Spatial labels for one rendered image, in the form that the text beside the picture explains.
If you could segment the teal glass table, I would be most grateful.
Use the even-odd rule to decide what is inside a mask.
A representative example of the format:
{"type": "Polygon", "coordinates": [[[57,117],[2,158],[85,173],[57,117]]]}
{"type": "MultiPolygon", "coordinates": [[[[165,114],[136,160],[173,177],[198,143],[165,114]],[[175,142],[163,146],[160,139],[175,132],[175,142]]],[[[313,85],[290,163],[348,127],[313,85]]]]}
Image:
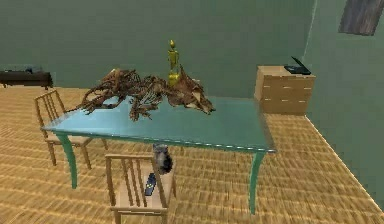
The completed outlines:
{"type": "Polygon", "coordinates": [[[71,136],[161,143],[172,146],[212,148],[253,155],[249,176],[249,210],[256,210],[259,167],[267,153],[276,150],[267,143],[265,125],[257,102],[247,98],[213,97],[215,111],[207,115],[182,106],[161,103],[148,118],[133,121],[128,100],[114,109],[97,109],[91,114],[79,109],[66,113],[44,126],[63,146],[71,187],[78,183],[77,164],[71,136]]]}

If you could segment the brown animal skeleton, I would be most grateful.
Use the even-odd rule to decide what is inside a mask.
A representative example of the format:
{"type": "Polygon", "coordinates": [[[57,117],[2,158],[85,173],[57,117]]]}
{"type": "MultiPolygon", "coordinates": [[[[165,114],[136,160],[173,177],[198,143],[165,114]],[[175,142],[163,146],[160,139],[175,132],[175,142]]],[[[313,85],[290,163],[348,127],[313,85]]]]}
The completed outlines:
{"type": "Polygon", "coordinates": [[[129,118],[132,121],[140,117],[151,118],[150,112],[159,108],[163,98],[172,107],[182,105],[208,115],[215,111],[212,102],[204,95],[203,86],[184,69],[174,84],[155,75],[141,78],[135,70],[112,69],[97,86],[84,94],[73,110],[82,109],[89,115],[96,109],[114,109],[127,97],[130,98],[129,118]]]}

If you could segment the gold statuette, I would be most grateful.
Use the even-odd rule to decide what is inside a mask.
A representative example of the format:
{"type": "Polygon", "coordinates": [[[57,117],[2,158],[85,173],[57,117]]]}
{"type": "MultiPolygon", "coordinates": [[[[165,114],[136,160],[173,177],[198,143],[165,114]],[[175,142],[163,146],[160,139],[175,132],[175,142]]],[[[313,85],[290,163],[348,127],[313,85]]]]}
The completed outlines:
{"type": "Polygon", "coordinates": [[[169,42],[169,45],[168,61],[170,64],[170,71],[168,74],[168,83],[170,86],[173,86],[179,78],[179,53],[176,50],[176,44],[173,40],[169,42]]]}

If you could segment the blue remote control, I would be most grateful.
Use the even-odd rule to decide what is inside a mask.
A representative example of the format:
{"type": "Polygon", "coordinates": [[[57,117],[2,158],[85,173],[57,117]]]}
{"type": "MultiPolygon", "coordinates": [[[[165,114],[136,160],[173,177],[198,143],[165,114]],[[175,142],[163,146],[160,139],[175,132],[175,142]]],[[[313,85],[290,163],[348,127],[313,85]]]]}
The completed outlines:
{"type": "Polygon", "coordinates": [[[150,173],[146,182],[146,188],[145,188],[144,194],[146,196],[151,196],[155,186],[156,186],[156,176],[154,173],[150,173]]]}

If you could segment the light wooden chest of drawers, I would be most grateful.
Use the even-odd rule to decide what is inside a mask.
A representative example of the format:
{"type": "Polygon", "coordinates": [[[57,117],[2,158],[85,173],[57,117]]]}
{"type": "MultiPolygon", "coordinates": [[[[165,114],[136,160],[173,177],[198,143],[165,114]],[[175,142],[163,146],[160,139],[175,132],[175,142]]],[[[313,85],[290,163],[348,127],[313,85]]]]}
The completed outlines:
{"type": "Polygon", "coordinates": [[[258,66],[254,97],[264,113],[304,115],[315,75],[291,74],[283,66],[258,66]]]}

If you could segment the light wooden chair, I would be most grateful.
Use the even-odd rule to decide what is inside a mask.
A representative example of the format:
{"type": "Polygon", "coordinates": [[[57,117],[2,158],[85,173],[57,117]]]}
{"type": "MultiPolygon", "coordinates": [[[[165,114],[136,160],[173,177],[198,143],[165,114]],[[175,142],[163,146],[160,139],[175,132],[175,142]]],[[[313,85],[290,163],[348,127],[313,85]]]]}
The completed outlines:
{"type": "Polygon", "coordinates": [[[164,175],[159,173],[151,155],[106,154],[106,182],[114,224],[122,224],[123,215],[159,216],[159,224],[168,224],[172,195],[176,195],[176,164],[164,175]],[[150,173],[156,176],[151,196],[144,194],[150,173]]]}
{"type": "MultiPolygon", "coordinates": [[[[36,110],[37,120],[39,122],[40,131],[43,135],[43,139],[48,146],[50,159],[53,166],[57,165],[54,147],[60,145],[60,140],[50,131],[46,131],[43,127],[49,122],[54,121],[61,115],[67,113],[64,103],[60,97],[60,94],[56,89],[44,93],[34,99],[34,105],[36,110]]],[[[91,169],[91,162],[88,155],[87,145],[92,141],[90,137],[83,136],[69,136],[69,141],[73,147],[77,147],[81,150],[85,164],[88,169],[91,169]]]]}

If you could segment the black laptop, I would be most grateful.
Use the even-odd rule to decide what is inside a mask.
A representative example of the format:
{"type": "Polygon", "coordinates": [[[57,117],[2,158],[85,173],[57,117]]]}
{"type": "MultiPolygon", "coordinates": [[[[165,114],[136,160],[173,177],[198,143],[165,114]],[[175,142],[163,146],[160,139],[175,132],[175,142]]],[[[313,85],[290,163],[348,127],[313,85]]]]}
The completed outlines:
{"type": "Polygon", "coordinates": [[[287,70],[291,74],[302,74],[302,75],[310,75],[311,71],[296,57],[292,57],[292,59],[297,63],[297,66],[285,65],[284,69],[287,70]]]}

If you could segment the dark brown low table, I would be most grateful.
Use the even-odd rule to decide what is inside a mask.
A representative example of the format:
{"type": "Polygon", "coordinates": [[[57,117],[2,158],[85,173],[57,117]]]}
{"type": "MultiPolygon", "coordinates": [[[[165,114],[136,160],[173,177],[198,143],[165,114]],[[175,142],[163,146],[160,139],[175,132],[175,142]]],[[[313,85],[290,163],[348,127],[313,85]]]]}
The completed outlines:
{"type": "Polygon", "coordinates": [[[48,90],[53,87],[53,80],[49,72],[0,71],[0,84],[40,86],[48,90]]]}

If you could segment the dark framed wall picture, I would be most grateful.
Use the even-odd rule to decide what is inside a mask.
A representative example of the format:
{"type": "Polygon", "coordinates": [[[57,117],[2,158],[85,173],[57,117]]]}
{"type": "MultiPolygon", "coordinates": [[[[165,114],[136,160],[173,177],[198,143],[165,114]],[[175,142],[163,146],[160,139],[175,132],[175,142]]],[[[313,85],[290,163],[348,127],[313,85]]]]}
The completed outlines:
{"type": "Polygon", "coordinates": [[[373,36],[383,10],[384,0],[347,0],[338,32],[373,36]]]}

